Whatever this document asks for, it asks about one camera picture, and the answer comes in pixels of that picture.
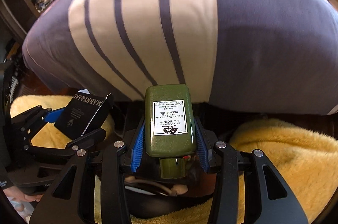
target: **yellow fleece blanket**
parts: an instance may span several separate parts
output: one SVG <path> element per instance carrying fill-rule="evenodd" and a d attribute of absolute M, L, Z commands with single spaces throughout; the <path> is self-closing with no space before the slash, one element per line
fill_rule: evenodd
<path fill-rule="evenodd" d="M 11 108 L 15 116 L 42 105 L 52 109 L 66 106 L 69 96 L 22 96 Z M 113 131 L 111 117 L 104 129 Z M 36 146 L 63 148 L 69 141 L 52 124 L 48 124 L 33 139 Z M 243 124 L 233 135 L 230 144 L 237 150 L 251 152 L 263 150 L 283 175 L 311 223 L 324 209 L 338 187 L 338 142 L 333 138 L 293 126 L 276 119 L 253 121 Z M 244 178 L 239 189 L 238 223 L 244 220 Z M 95 185 L 95 221 L 100 217 L 100 183 Z M 133 224 L 205 224 L 212 200 L 206 203 L 153 219 L 132 218 Z"/>

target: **cable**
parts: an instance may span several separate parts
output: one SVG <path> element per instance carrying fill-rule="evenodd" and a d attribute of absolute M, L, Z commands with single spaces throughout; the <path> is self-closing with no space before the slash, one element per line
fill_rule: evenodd
<path fill-rule="evenodd" d="M 11 89 L 10 89 L 10 104 L 12 104 L 13 102 L 14 92 L 18 85 L 19 85 L 19 81 L 17 80 L 15 76 L 12 76 L 12 84 L 11 84 Z"/>
<path fill-rule="evenodd" d="M 136 183 L 143 183 L 143 184 L 149 184 L 149 185 L 152 185 L 152 186 L 155 186 L 155 187 L 158 187 L 158 188 L 161 188 L 162 190 L 164 190 L 166 193 L 168 193 L 170 196 L 173 196 L 173 191 L 170 190 L 168 187 L 160 184 L 160 183 L 157 183 L 157 182 L 154 182 L 154 181 L 150 181 L 150 180 L 145 180 L 145 179 L 134 179 L 134 180 L 131 180 L 131 181 L 128 181 L 126 183 L 130 183 L 130 184 L 136 184 Z"/>

